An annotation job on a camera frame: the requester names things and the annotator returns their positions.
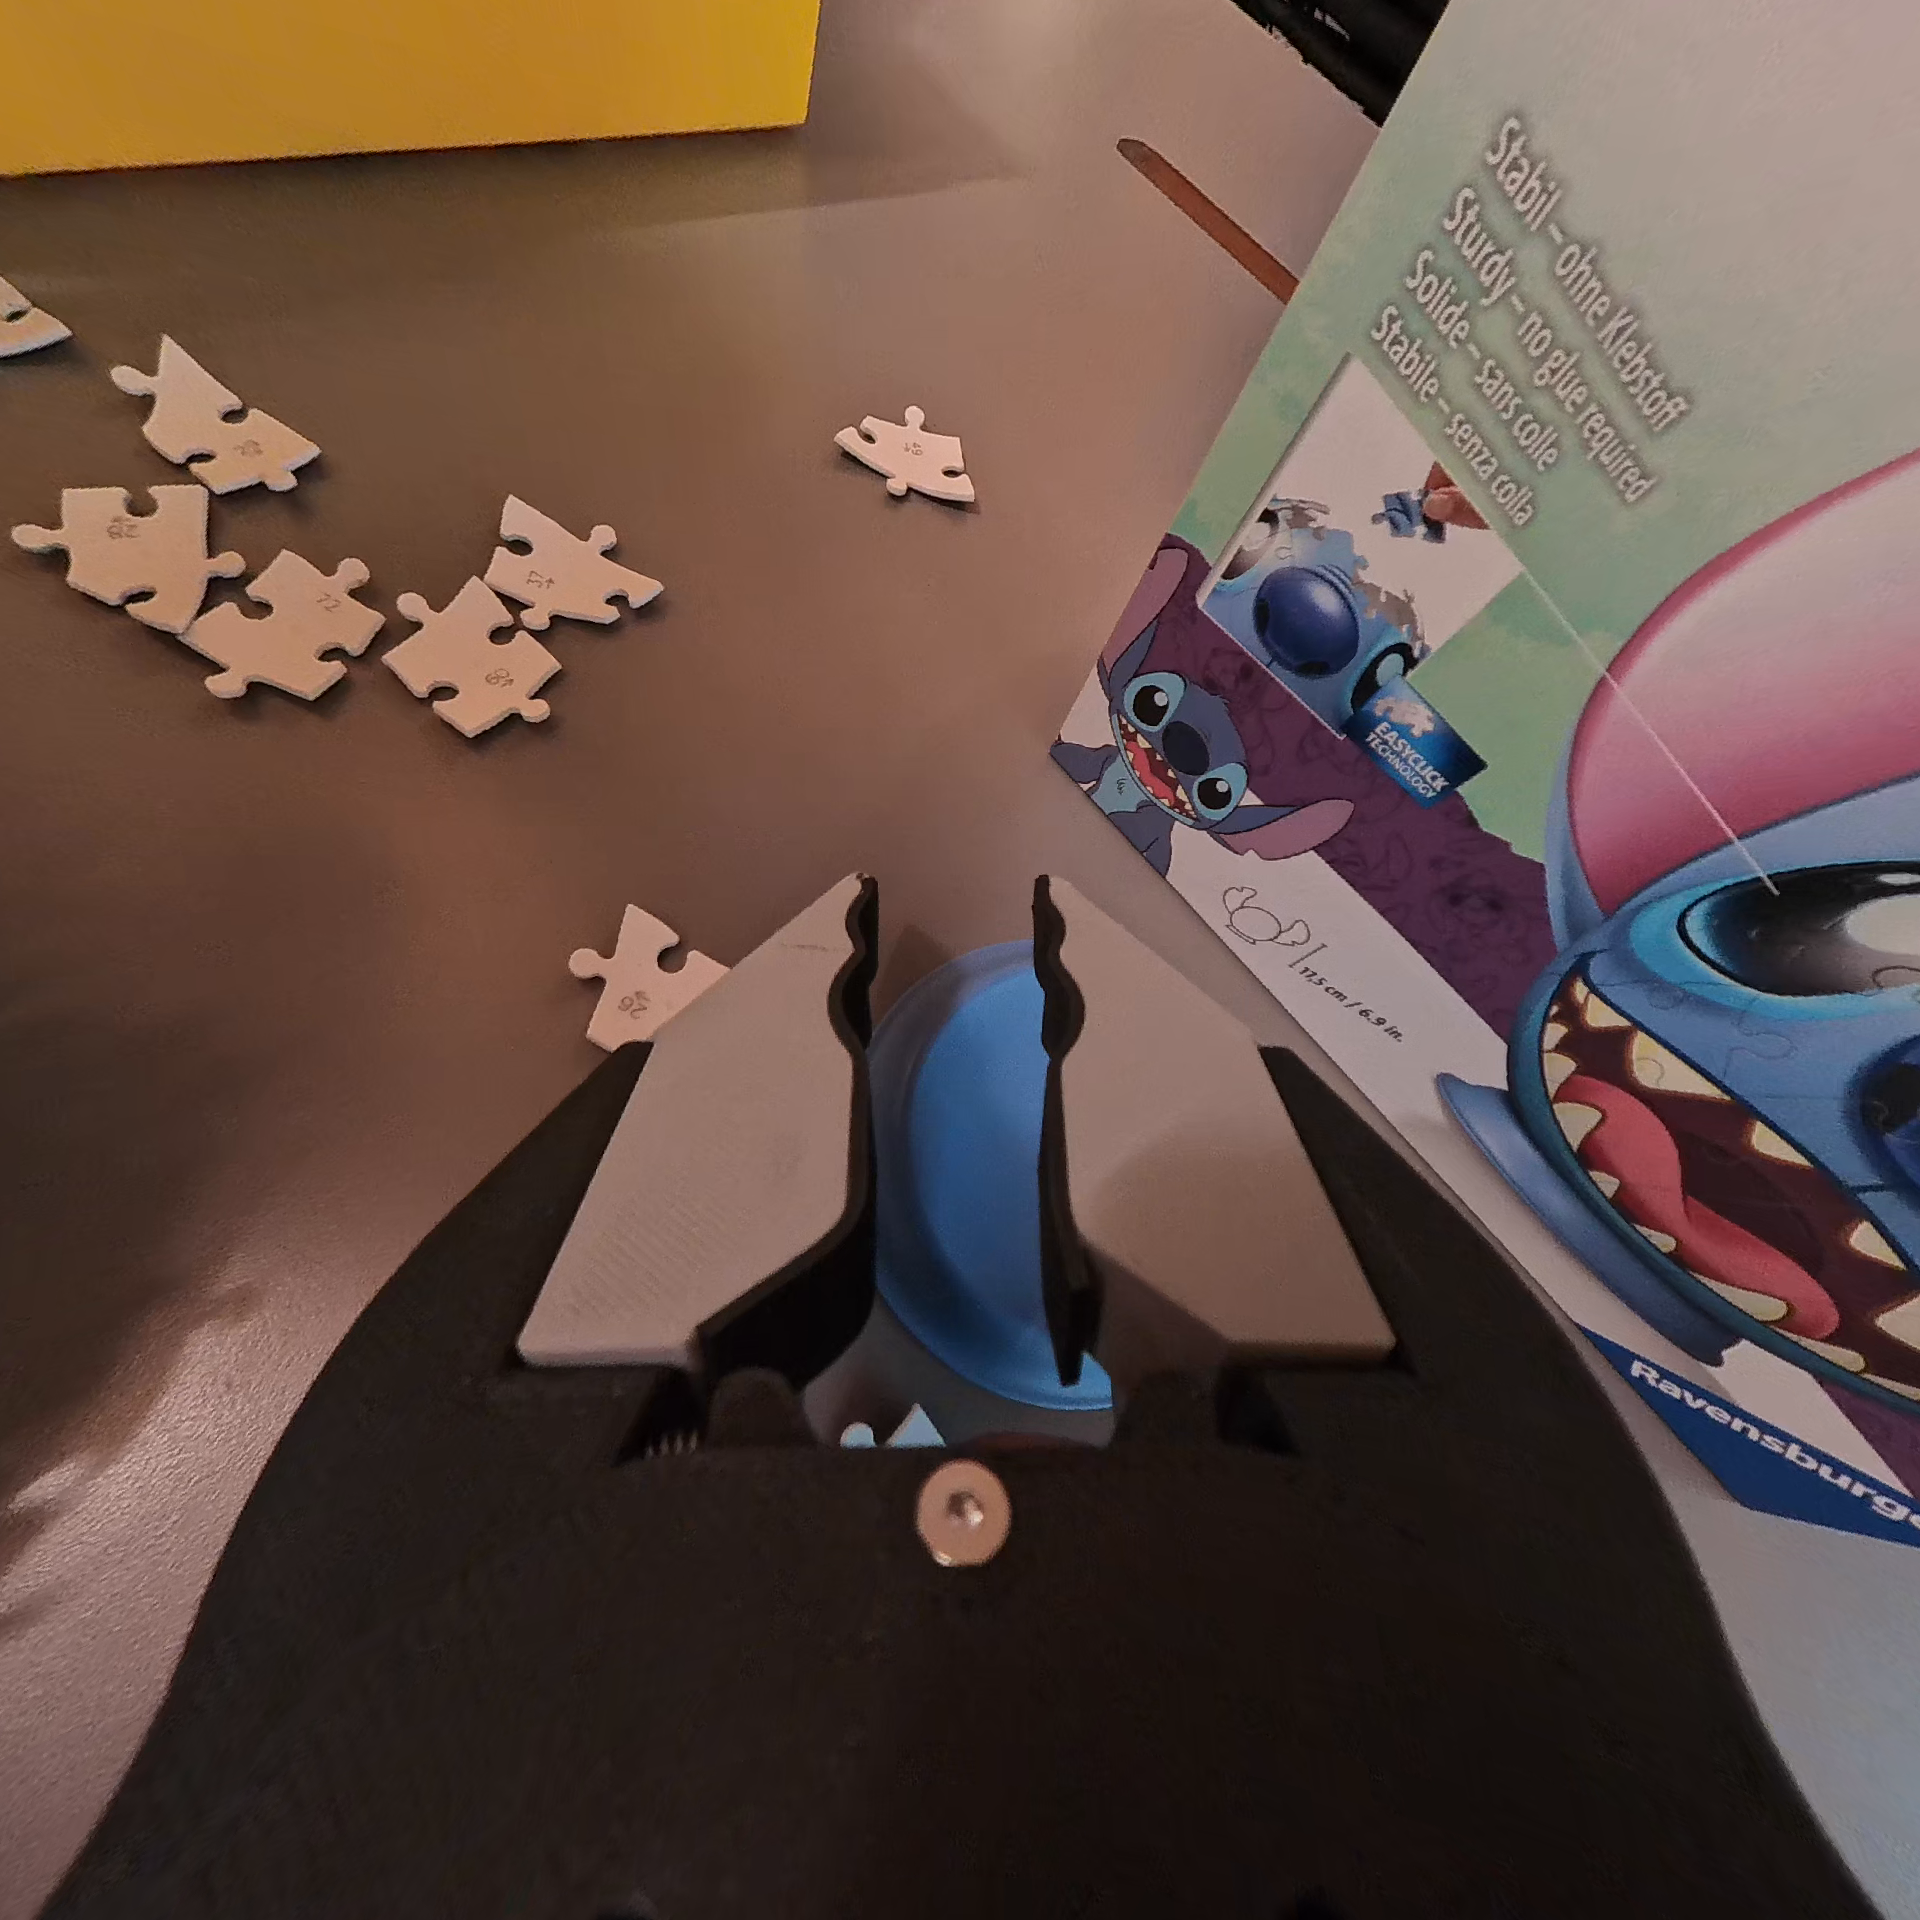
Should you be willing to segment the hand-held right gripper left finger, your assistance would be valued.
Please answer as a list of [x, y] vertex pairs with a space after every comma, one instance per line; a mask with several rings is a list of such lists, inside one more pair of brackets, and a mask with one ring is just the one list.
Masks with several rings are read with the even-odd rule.
[[529, 1317], [534, 1368], [805, 1387], [873, 1308], [877, 883], [845, 876], [665, 1024]]

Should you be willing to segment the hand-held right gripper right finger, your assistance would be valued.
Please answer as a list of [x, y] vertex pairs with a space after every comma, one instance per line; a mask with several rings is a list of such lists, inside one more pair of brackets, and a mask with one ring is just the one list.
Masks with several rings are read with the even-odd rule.
[[1061, 1379], [1379, 1365], [1394, 1336], [1251, 1033], [1066, 881], [1031, 906]]

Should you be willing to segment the single white puzzle piece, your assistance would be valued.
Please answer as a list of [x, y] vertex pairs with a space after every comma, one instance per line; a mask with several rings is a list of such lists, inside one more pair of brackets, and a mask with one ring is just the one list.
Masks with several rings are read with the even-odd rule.
[[920, 494], [950, 505], [975, 501], [961, 442], [925, 430], [918, 405], [906, 405], [903, 420], [863, 416], [841, 428], [831, 442], [848, 457], [880, 473], [893, 498]]
[[656, 1032], [699, 1000], [728, 966], [703, 950], [686, 949], [671, 925], [638, 902], [625, 902], [609, 954], [583, 946], [566, 958], [566, 972], [599, 984], [589, 1016], [589, 1044], [614, 1052], [650, 1041]]

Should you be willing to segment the yellow plastic bin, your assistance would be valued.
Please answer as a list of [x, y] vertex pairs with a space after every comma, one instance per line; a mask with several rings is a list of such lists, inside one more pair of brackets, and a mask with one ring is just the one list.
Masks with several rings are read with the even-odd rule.
[[817, 3], [5, 3], [1, 174], [793, 128]]

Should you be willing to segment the loose group of puzzle pieces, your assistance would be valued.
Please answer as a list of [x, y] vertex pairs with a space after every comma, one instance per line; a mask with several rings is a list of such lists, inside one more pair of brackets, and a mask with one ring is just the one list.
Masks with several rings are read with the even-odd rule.
[[[241, 401], [174, 336], [159, 336], [152, 361], [112, 365], [109, 382], [145, 403], [138, 434], [185, 481], [152, 488], [143, 507], [128, 488], [66, 488], [55, 523], [19, 521], [9, 538], [25, 553], [58, 556], [70, 589], [210, 662], [203, 685], [214, 700], [270, 689], [312, 704], [385, 627], [363, 597], [369, 566], [355, 557], [322, 566], [281, 549], [247, 570], [239, 553], [217, 549], [211, 501], [250, 489], [290, 494], [322, 448]], [[408, 632], [381, 662], [465, 738], [509, 721], [537, 724], [547, 716], [544, 689], [562, 670], [542, 643], [552, 621], [613, 627], [662, 592], [614, 552], [613, 526], [573, 536], [507, 496], [483, 573], [438, 609], [401, 592], [397, 613]]]

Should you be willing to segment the printed cardboard puzzle box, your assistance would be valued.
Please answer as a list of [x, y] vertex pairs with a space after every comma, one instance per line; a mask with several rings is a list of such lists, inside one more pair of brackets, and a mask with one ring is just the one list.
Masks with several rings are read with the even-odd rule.
[[1742, 1505], [1914, 1547], [1914, 5], [1453, 5], [1051, 748]]

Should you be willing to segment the blue plastic stand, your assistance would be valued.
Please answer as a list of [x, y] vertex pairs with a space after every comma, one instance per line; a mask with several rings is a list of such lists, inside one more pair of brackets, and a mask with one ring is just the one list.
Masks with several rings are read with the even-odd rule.
[[877, 1291], [903, 1371], [950, 1438], [1103, 1443], [1096, 1362], [1058, 1374], [1041, 1304], [1039, 1131], [1048, 1059], [1031, 941], [966, 950], [874, 1024]]

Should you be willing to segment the dark office chair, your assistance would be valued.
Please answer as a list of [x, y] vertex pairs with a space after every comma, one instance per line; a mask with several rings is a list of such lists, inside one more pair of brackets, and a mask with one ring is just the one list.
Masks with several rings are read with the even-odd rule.
[[1449, 3], [1237, 3], [1379, 126]]

